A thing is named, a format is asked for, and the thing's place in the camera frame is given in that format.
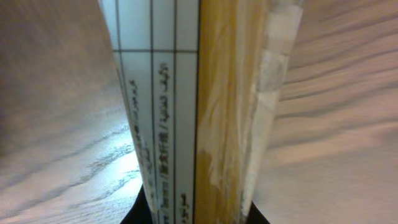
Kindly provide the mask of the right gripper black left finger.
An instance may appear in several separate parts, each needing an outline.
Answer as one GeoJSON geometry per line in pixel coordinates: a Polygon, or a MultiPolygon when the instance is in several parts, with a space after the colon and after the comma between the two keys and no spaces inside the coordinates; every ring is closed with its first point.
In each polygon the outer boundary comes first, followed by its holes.
{"type": "Polygon", "coordinates": [[[134,205],[120,224],[153,224],[143,186],[139,190],[134,205]]]}

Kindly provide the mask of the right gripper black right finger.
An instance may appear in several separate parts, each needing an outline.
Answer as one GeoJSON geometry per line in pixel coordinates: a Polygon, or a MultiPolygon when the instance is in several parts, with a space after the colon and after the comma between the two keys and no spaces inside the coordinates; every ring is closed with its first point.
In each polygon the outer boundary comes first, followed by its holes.
{"type": "Polygon", "coordinates": [[[246,219],[246,224],[270,224],[267,218],[256,207],[254,202],[251,202],[251,207],[246,219]]]}

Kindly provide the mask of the spaghetti packet orange and tan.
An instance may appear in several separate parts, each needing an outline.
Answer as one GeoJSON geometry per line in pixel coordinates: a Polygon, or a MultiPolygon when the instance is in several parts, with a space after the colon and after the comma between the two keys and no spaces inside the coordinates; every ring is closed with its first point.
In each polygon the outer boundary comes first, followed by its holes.
{"type": "Polygon", "coordinates": [[[153,223],[246,223],[302,1],[100,1],[153,223]]]}

